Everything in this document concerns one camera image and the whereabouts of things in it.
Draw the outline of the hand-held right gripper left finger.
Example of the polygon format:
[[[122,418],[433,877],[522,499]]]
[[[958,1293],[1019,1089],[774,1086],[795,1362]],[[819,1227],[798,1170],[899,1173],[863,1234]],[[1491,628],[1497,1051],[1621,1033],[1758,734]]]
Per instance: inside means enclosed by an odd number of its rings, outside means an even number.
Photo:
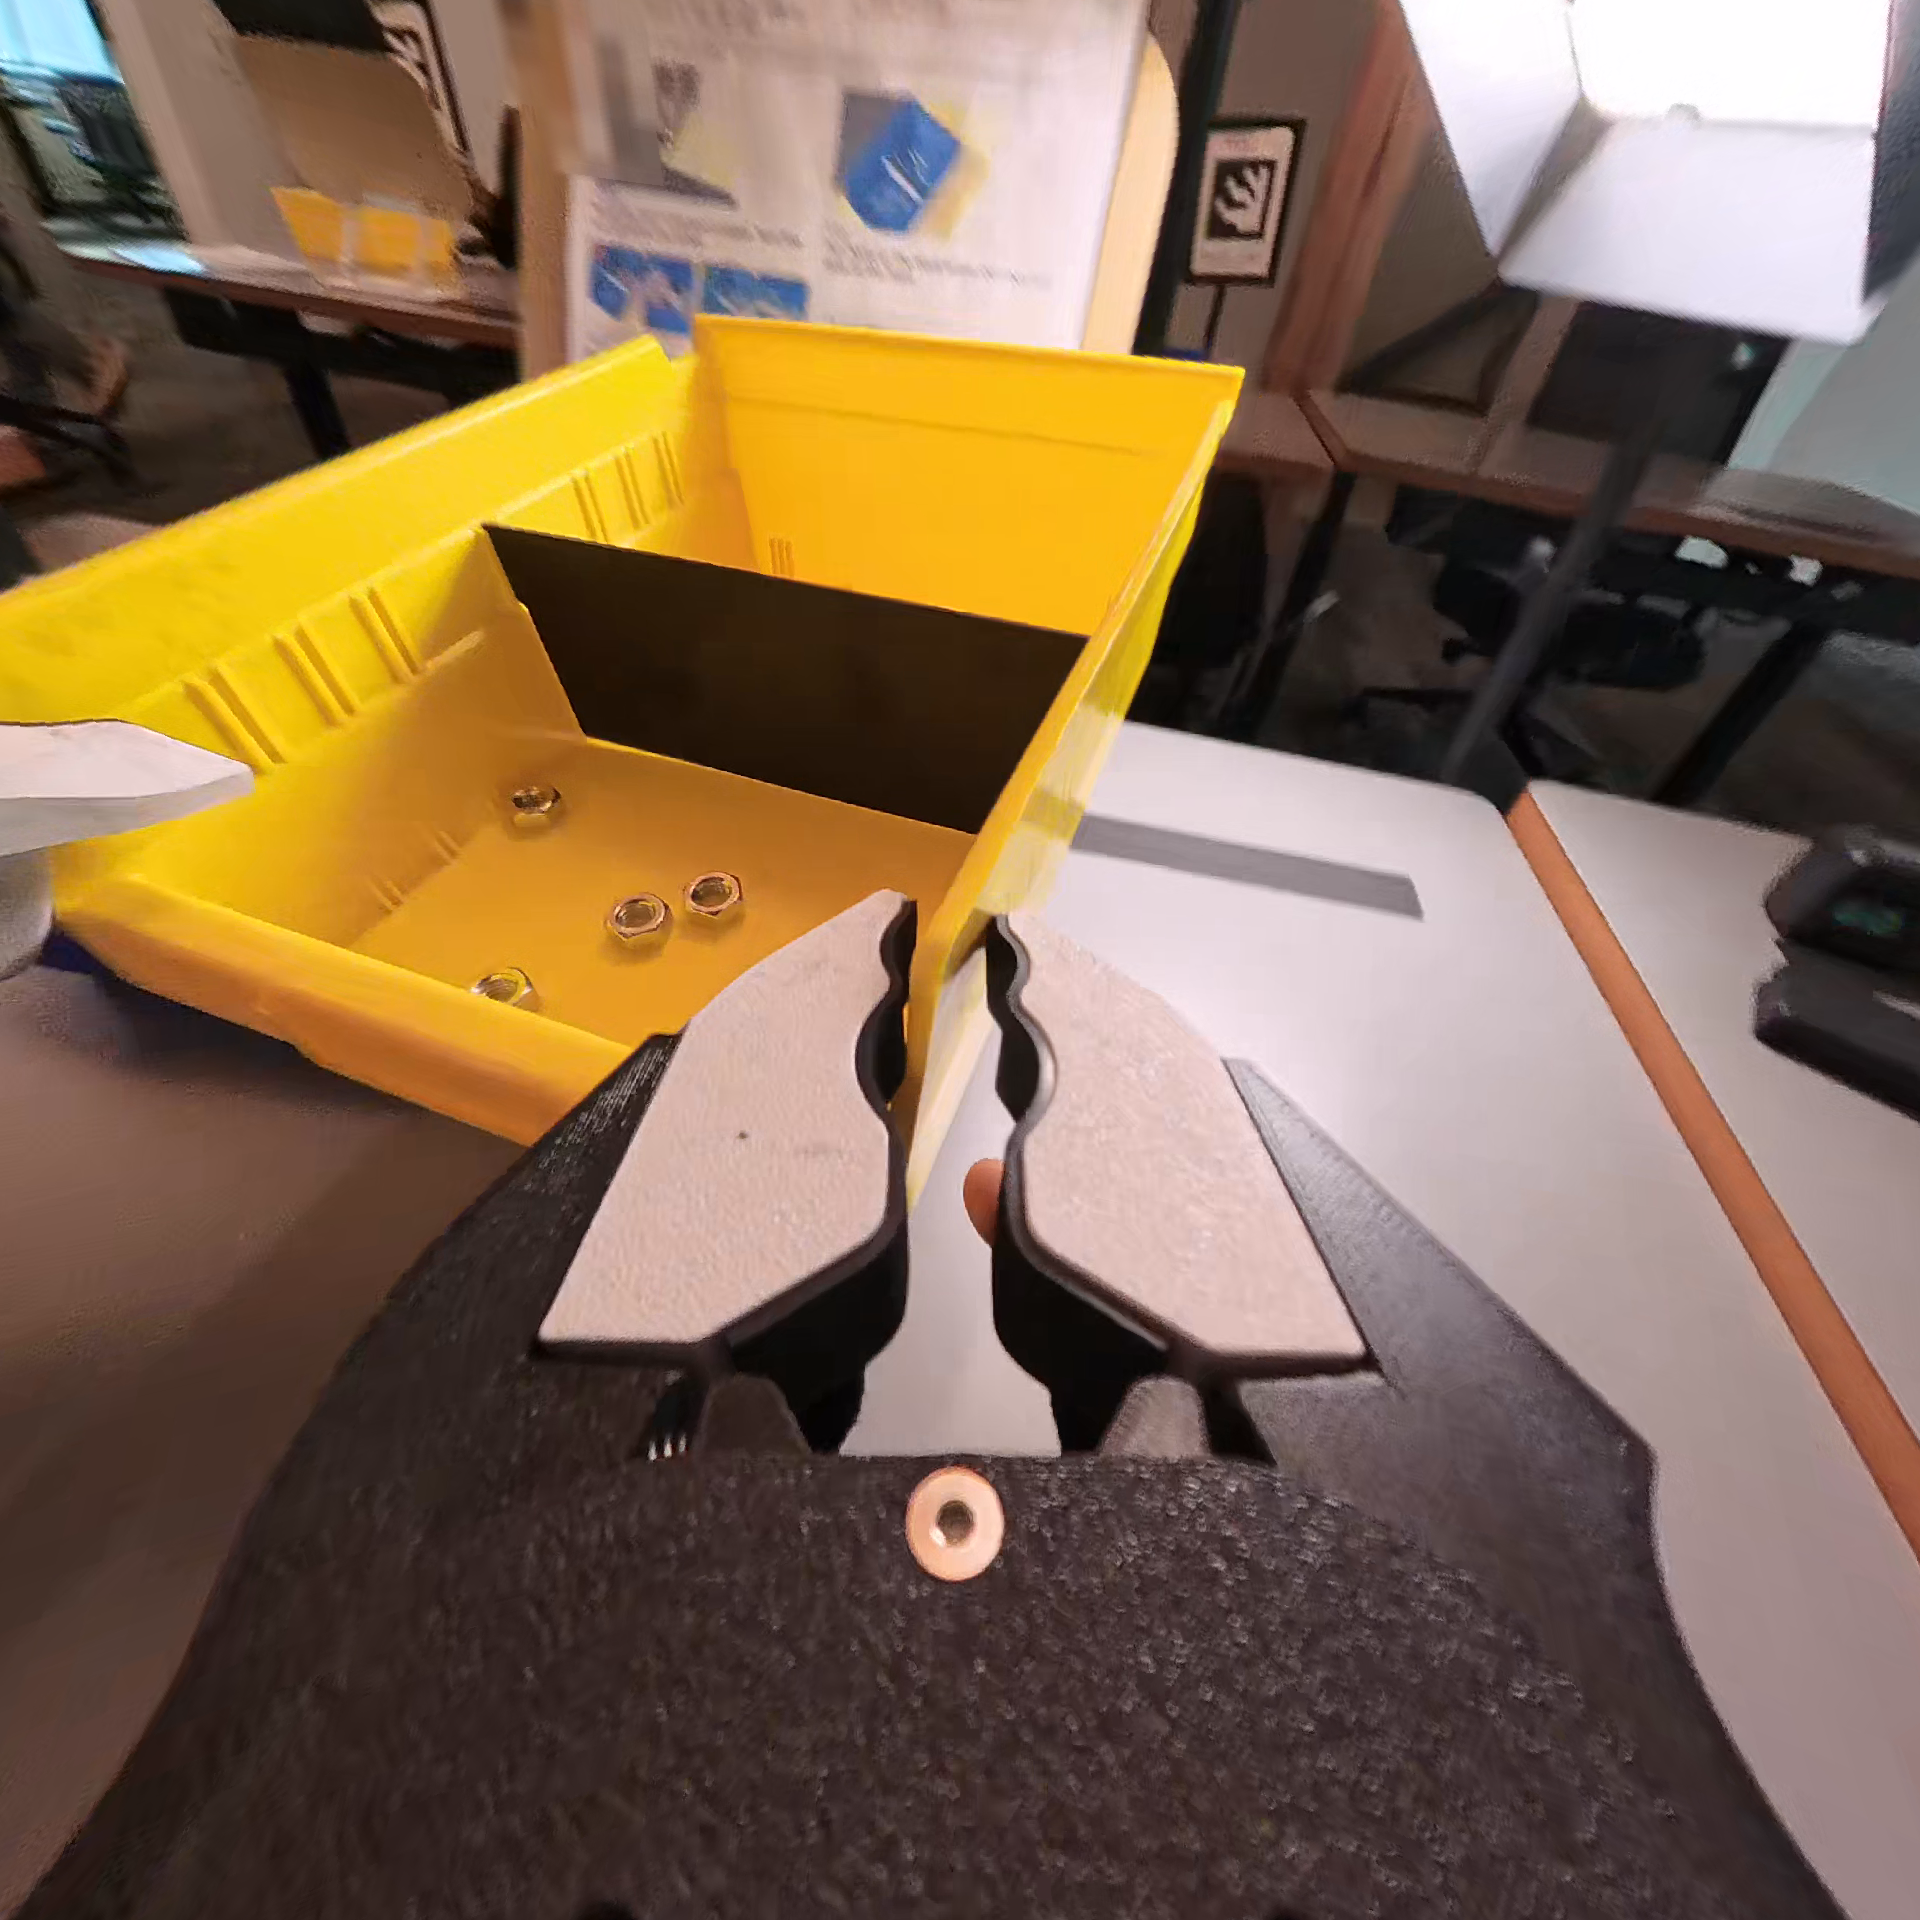
[[[906,988],[881,889],[735,975],[676,1036],[539,1347],[715,1374],[858,1374],[906,1309]]]

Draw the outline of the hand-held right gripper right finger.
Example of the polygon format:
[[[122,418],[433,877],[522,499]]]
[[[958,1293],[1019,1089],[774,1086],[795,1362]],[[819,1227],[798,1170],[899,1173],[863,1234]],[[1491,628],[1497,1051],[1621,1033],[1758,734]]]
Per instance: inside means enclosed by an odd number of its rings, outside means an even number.
[[[1227,1062],[1038,917],[987,938],[1012,1133],[994,1321],[1028,1374],[1347,1374],[1369,1350]]]

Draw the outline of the yellow plastic storage bin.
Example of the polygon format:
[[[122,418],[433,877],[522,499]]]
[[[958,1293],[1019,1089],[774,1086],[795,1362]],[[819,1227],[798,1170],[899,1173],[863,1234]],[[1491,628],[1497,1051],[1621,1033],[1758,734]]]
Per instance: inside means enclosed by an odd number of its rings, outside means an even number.
[[[125,983],[517,1143],[859,898],[919,906],[897,1113],[916,1201],[985,1041],[971,950],[1043,906],[1153,657],[1239,375],[699,321],[4,595],[4,722],[122,721],[249,796],[55,854]],[[1085,638],[979,831],[583,732],[490,525]],[[522,830],[519,785],[563,815]],[[684,886],[735,873],[731,921]],[[655,894],[655,945],[605,915]],[[538,1013],[471,986],[525,970]]]

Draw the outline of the dark olive bin divider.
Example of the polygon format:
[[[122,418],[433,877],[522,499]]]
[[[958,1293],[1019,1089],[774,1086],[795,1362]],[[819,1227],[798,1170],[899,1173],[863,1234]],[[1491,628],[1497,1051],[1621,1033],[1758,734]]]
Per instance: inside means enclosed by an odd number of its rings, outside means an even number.
[[[490,525],[588,735],[979,831],[1085,650],[1021,622]]]

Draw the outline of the small yellow bin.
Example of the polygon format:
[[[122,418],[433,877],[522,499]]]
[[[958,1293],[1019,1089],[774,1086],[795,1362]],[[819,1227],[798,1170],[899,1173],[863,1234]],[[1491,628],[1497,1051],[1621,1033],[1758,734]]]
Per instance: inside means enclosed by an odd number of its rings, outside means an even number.
[[[415,209],[346,202],[301,186],[273,189],[301,262],[322,281],[450,298],[460,261],[450,223]]]

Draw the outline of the black rectangular block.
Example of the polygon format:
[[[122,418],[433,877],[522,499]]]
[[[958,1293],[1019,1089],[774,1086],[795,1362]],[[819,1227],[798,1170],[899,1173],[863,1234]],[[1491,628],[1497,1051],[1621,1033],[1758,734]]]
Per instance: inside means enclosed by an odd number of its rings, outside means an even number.
[[[1917,1117],[1917,989],[1815,954],[1786,958],[1756,989],[1767,1049]]]

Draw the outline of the beige rounded board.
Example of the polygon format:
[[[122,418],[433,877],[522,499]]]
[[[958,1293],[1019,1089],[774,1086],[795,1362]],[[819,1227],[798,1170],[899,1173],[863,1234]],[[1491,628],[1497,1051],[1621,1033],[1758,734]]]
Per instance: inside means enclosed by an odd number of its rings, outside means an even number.
[[[338,202],[415,209],[463,227],[483,189],[447,145],[415,81],[386,55],[230,39],[292,181]]]

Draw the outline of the dark light stand pole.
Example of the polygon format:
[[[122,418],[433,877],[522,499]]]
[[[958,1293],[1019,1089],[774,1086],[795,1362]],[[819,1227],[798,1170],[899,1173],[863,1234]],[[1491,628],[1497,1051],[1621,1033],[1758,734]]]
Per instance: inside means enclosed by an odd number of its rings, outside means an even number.
[[[1586,505],[1571,521],[1567,538],[1554,549],[1546,577],[1450,735],[1436,769],[1442,785],[1473,785],[1481,753],[1497,745],[1521,698],[1561,639],[1582,585],[1660,458],[1675,396],[1689,383],[1692,347],[1692,341],[1670,342],[1654,362],[1657,373],[1646,403],[1621,441],[1607,451]]]

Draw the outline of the grey box device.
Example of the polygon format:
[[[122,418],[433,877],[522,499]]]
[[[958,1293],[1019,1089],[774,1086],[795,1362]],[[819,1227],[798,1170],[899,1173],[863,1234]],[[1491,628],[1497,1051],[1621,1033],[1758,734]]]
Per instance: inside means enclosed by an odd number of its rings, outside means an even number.
[[[1867,826],[1830,828],[1770,884],[1782,945],[1885,973],[1917,973],[1917,845]]]

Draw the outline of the black light flag panel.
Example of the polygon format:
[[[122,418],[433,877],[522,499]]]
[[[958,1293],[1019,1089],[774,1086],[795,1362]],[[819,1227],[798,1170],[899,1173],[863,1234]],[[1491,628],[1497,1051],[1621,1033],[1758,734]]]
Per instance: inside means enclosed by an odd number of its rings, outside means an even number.
[[[230,2],[213,5],[226,26],[242,37],[300,41],[329,50],[366,52],[385,58],[389,43],[379,30],[371,2],[313,0],[313,2]]]

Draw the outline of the wooden-edged office desk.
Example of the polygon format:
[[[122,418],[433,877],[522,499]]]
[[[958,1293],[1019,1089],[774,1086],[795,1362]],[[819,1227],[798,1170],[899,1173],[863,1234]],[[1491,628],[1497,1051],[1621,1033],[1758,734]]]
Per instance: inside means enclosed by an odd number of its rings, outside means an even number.
[[[1662,454],[1630,494],[1618,447],[1339,390],[1247,390],[1215,458],[1227,474],[1318,489],[1281,609],[1220,713],[1251,741],[1271,713],[1327,579],[1359,479],[1517,514],[1561,533],[1572,595],[1611,593],[1781,622],[1761,659],[1663,770],[1651,797],[1705,799],[1835,638],[1916,657],[1916,517],[1847,486]]]

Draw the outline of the printed instruction sheet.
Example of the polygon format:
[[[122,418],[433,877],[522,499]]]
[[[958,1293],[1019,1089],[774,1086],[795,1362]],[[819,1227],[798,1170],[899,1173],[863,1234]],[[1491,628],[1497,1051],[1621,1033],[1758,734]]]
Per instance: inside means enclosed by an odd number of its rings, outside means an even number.
[[[566,356],[697,318],[1081,346],[1145,14],[564,5]]]

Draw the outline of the wooden-edged white board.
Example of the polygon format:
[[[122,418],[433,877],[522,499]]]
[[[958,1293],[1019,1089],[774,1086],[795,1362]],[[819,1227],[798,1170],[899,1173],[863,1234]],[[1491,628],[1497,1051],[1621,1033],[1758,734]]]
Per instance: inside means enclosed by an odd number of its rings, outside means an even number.
[[[533,379],[569,362],[569,182],[583,156],[569,27],[579,10],[495,2],[494,11],[519,111],[519,375]],[[1179,108],[1171,66],[1157,37],[1145,33],[1093,274],[1081,338],[1085,349],[1129,351],[1135,342],[1177,146]]]

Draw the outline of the small marker sign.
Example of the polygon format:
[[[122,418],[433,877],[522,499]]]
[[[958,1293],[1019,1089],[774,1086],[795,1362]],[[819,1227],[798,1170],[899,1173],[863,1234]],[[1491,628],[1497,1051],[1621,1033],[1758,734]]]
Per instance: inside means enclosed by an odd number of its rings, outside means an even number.
[[[1271,285],[1290,220],[1302,116],[1218,116],[1202,146],[1183,281]]]

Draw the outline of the white studio light panel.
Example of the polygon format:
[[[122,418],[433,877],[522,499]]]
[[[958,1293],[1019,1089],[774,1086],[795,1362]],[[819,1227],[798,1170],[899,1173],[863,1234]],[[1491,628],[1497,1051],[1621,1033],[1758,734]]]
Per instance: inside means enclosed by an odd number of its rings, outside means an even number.
[[[1916,2],[1398,11],[1507,284],[1850,346],[1916,261]]]

